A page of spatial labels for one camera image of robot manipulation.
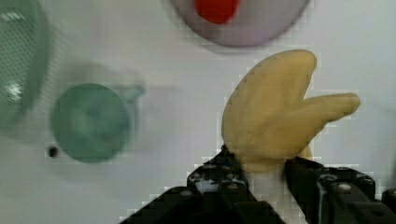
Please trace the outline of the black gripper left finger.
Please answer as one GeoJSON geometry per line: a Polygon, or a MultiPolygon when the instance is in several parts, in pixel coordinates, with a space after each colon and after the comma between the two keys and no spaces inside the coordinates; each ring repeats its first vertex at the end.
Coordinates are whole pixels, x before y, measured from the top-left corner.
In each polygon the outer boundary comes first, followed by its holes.
{"type": "Polygon", "coordinates": [[[240,163],[227,147],[196,168],[185,187],[173,187],[120,224],[285,224],[257,200],[240,163]]]}

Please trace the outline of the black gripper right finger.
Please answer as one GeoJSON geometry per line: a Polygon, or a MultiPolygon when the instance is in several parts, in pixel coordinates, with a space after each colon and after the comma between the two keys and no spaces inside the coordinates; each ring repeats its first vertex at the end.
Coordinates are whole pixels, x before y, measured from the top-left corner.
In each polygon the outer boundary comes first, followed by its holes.
{"type": "Polygon", "coordinates": [[[396,224],[395,195],[377,200],[375,181],[364,173],[296,157],[284,174],[308,224],[396,224]]]}

